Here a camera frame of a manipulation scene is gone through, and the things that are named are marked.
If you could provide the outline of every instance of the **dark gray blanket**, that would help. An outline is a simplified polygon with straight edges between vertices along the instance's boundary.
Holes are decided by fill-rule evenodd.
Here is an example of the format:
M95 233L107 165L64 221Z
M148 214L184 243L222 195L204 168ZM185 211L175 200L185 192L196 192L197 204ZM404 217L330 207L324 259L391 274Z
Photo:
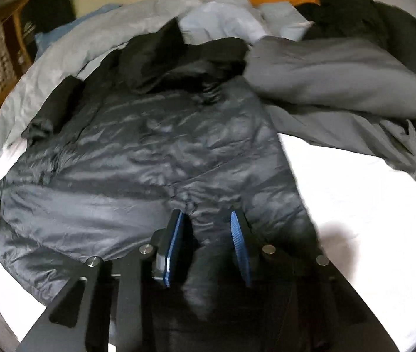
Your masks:
M369 41L265 37L244 76L279 132L416 170L416 75Z

